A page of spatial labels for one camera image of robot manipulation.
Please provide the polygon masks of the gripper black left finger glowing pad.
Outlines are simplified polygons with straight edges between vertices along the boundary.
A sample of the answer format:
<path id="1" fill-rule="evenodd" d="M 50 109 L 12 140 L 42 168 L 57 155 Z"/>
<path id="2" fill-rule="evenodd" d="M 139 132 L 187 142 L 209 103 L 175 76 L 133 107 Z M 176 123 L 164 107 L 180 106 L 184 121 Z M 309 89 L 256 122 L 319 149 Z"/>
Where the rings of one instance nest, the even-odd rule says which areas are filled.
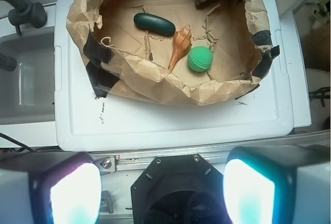
<path id="1" fill-rule="evenodd" d="M 88 153 L 1 155 L 1 223 L 96 223 L 101 192 Z"/>

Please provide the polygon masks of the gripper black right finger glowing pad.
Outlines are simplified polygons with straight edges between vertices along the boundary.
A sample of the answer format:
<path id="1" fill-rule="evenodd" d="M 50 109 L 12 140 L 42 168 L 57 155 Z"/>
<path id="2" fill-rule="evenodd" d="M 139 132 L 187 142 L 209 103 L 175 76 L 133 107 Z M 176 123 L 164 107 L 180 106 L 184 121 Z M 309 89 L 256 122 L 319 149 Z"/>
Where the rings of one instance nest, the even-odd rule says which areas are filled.
<path id="1" fill-rule="evenodd" d="M 330 147 L 237 146 L 223 195 L 233 223 L 330 223 Z"/>

